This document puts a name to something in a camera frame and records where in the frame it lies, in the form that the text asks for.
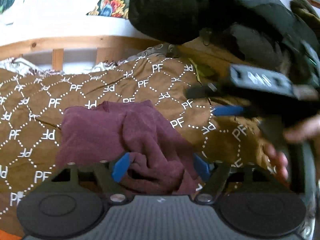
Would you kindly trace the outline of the person's right hand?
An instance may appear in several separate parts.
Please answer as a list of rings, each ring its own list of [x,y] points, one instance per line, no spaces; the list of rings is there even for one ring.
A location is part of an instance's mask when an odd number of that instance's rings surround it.
[[[316,177],[319,179],[319,114],[300,122],[292,128],[288,128],[283,133],[284,138],[289,143],[299,143],[311,140],[313,142],[316,162]],[[271,165],[276,168],[275,177],[285,183],[288,181],[288,161],[283,152],[274,148],[268,141],[263,143],[264,153],[267,155]]]

